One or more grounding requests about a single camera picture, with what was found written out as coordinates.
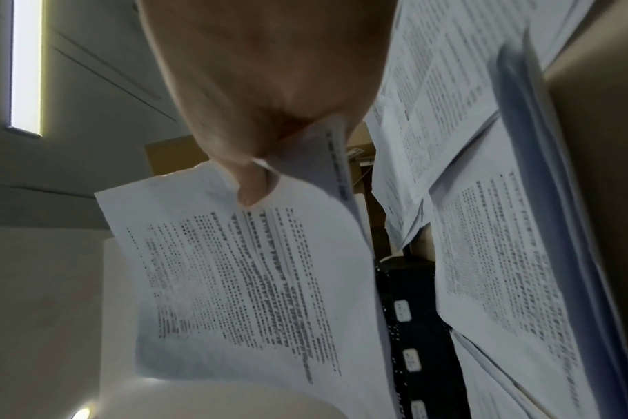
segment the tube light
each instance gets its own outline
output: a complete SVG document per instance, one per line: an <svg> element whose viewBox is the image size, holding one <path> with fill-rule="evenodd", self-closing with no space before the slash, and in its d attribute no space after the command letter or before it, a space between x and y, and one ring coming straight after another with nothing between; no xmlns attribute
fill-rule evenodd
<svg viewBox="0 0 628 419"><path fill-rule="evenodd" d="M12 7L10 127L40 135L42 125L43 0Z"/></svg>

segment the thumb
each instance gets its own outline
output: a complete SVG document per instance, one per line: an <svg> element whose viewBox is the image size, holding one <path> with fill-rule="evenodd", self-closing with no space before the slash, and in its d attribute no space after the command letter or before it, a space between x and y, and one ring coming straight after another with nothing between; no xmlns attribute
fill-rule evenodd
<svg viewBox="0 0 628 419"><path fill-rule="evenodd" d="M217 161L240 185L238 188L238 204L245 208L255 205L264 199L276 185L276 175L255 162L243 164Z"/></svg>

